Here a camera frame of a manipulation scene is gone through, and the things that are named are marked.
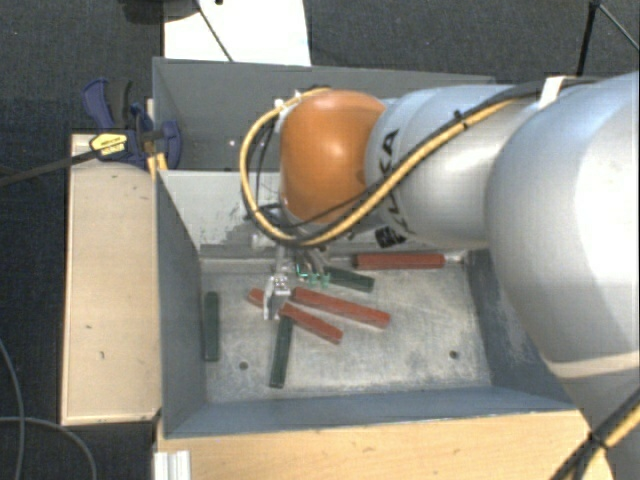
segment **orange object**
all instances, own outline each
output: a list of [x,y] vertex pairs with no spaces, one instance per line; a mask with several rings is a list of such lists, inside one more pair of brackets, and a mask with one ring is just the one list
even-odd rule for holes
[[[280,195],[290,213],[307,220],[364,191],[367,143],[384,110],[373,96],[334,90],[291,111],[280,142]],[[330,222],[346,208],[317,222]]]
[[288,316],[291,318],[296,325],[302,327],[305,331],[309,331],[334,345],[338,345],[342,340],[342,331],[340,329],[289,303],[285,303],[279,313],[280,316]]
[[442,268],[446,262],[444,255],[437,253],[366,253],[355,258],[358,270]]
[[291,300],[311,308],[320,309],[327,313],[349,318],[363,324],[373,325],[381,329],[389,325],[389,321],[391,320],[391,315],[384,311],[362,306],[354,302],[348,302],[343,299],[338,299],[337,297],[330,297],[329,295],[307,290],[306,288],[295,288],[291,294]]

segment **wooden board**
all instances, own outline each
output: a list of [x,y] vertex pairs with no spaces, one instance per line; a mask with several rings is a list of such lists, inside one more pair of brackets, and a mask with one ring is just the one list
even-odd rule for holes
[[[545,480],[586,437],[577,411],[278,434],[162,438],[193,480]],[[585,480],[611,480],[604,461]]]
[[[91,136],[73,137],[73,154]],[[69,180],[64,425],[152,419],[160,360],[148,173],[92,160]]]

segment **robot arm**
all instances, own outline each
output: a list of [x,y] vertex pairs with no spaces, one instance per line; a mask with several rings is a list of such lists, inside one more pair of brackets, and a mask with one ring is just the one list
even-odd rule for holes
[[[266,232],[314,247],[364,222],[437,249],[488,248],[595,428],[640,385],[638,73],[568,85],[555,101],[535,85],[300,98],[282,125],[281,203],[305,225]],[[617,478],[637,478],[640,431],[608,459]]]

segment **blue clamp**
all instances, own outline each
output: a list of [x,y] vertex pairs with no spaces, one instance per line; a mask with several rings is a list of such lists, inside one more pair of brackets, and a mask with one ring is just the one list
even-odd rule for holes
[[82,104],[96,123],[98,133],[113,132],[126,136],[124,147],[113,148],[108,154],[97,155],[102,161],[124,162],[140,169],[147,168],[147,158],[154,153],[164,153],[169,169],[180,162],[182,137],[176,121],[165,121],[160,130],[154,131],[153,120],[139,103],[129,105],[131,82],[109,82],[98,78],[82,90]]

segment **white paper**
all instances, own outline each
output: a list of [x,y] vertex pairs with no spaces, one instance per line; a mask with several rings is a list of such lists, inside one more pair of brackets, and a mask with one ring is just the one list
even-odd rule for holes
[[[199,0],[220,42],[237,62],[310,66],[302,0]],[[191,0],[165,3],[164,55],[227,60]]]

